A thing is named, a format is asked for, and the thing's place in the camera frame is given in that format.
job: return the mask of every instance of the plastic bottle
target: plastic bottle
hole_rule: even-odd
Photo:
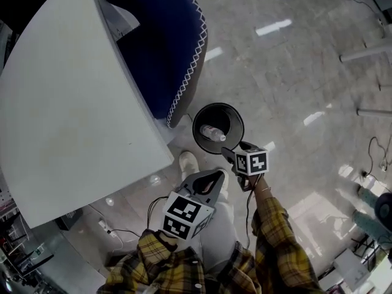
[[[222,142],[226,140],[225,134],[220,129],[210,125],[202,125],[200,128],[200,133],[212,141]]]

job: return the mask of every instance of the cable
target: cable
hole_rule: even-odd
[[[135,233],[134,231],[130,231],[130,230],[120,230],[119,228],[115,228],[114,230],[108,230],[107,233],[110,234],[113,231],[120,231],[120,232],[130,232],[133,233],[134,235],[136,235],[137,237],[140,237],[139,234]]]
[[[106,217],[100,211],[95,209],[93,206],[91,206],[90,204],[88,204],[88,205],[92,208],[92,210],[94,210],[95,212],[97,212],[98,214],[100,214],[103,217],[103,219],[105,220],[105,226],[106,226],[105,230],[107,230],[108,229],[108,222],[106,221]]]
[[[147,210],[147,228],[149,228],[150,218],[153,215],[153,210],[154,210],[155,206],[158,204],[159,200],[164,199],[164,198],[168,198],[168,196],[158,197],[157,199],[154,199],[153,202],[151,202],[149,204],[149,207],[148,207],[148,210]]]
[[[385,162],[386,162],[385,171],[388,169],[388,166],[390,166],[390,165],[392,164],[392,161],[391,161],[391,162],[388,162],[388,159],[387,159],[388,151],[389,151],[390,144],[391,144],[391,140],[392,140],[392,134],[390,134],[390,138],[389,138],[389,140],[388,140],[388,145],[386,146],[386,149],[379,143],[379,139],[378,139],[376,136],[373,136],[373,137],[370,139],[369,147],[367,148],[367,154],[369,155],[370,160],[371,160],[371,167],[370,167],[370,171],[369,171],[369,172],[366,172],[366,171],[364,172],[364,173],[365,173],[364,176],[365,176],[365,177],[367,177],[368,175],[372,176],[373,178],[375,178],[375,180],[376,180],[377,182],[379,182],[379,184],[380,184],[382,187],[384,187],[388,192],[391,192],[391,191],[389,190],[389,188],[387,188],[386,186],[384,186],[384,185],[379,181],[379,179],[377,179],[377,178],[372,174],[374,161],[373,161],[373,157],[372,157],[372,155],[371,155],[371,153],[370,153],[370,148],[371,148],[371,146],[372,146],[373,140],[375,140],[375,142],[377,143],[377,146],[378,146],[379,148],[381,148],[381,149],[383,150],[383,152],[384,152],[384,157],[383,157],[382,161],[385,160]]]
[[[380,242],[380,239],[381,238],[386,238],[386,239],[388,239],[388,241],[385,241],[385,242]],[[391,237],[390,236],[386,236],[386,235],[381,235],[379,238],[377,238],[377,244],[380,246],[380,248],[381,248],[381,250],[384,252],[384,253],[386,253],[386,255],[388,256],[388,253],[387,253],[387,251],[381,246],[381,244],[391,244],[392,245],[392,240],[391,240]]]
[[[364,5],[366,5],[369,9],[371,9],[372,10],[372,12],[374,13],[374,14],[376,14],[377,15],[377,13],[372,9],[372,7],[369,5],[369,4],[367,4],[366,2],[363,2],[363,1],[357,1],[357,0],[352,0],[352,1],[355,1],[356,3],[359,3],[359,4],[364,4]]]
[[[389,193],[391,193],[391,191],[389,190],[389,188],[387,188],[386,186],[384,186],[384,185],[379,181],[379,179],[377,179],[373,174],[367,173],[367,175],[370,175],[370,176],[372,176],[373,178],[375,178],[375,180],[376,180],[377,182],[379,182],[379,184],[380,184],[382,187],[384,187]]]
[[[113,253],[115,252],[115,251],[120,251],[121,249],[123,249],[124,248],[124,242],[123,241],[121,241],[121,238],[119,238],[118,236],[116,236],[118,239],[119,239],[119,241],[121,242],[121,247],[120,248],[114,248],[112,251],[111,251],[111,254],[113,255]]]
[[[251,245],[251,239],[249,238],[249,232],[248,232],[248,229],[247,229],[247,222],[248,222],[248,218],[249,218],[249,203],[251,202],[251,197],[252,197],[252,194],[253,194],[253,192],[254,192],[256,186],[257,186],[257,183],[260,181],[260,179],[262,178],[262,176],[263,176],[263,173],[262,173],[262,174],[259,174],[259,175],[257,176],[256,182],[255,182],[255,184],[253,185],[253,187],[252,187],[252,189],[251,189],[251,193],[249,194],[249,196],[248,196],[248,198],[247,198],[247,202],[246,202],[246,220],[245,220],[246,238],[247,238],[247,246],[246,246],[246,249],[248,249],[249,246]]]

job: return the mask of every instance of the white pants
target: white pants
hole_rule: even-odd
[[[234,227],[233,205],[227,201],[227,191],[220,192],[215,213],[208,226],[190,242],[178,242],[177,251],[191,246],[203,260],[206,272],[219,272],[232,256],[238,241]]]

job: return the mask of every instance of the power strip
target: power strip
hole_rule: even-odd
[[[100,219],[98,221],[98,224],[105,230],[105,232],[107,233],[108,231],[112,231],[113,229],[111,227],[109,227],[109,225],[106,224],[106,222],[103,219]],[[110,232],[109,235],[112,238],[119,238],[119,236],[117,235],[116,232]]]

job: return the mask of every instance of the plaid shirt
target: plaid shirt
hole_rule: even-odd
[[[264,200],[261,210],[263,221],[257,211],[252,221],[255,257],[237,242],[216,277],[205,274],[191,247],[175,252],[175,238],[145,230],[137,250],[114,267],[98,293],[324,293],[286,210],[275,198]]]

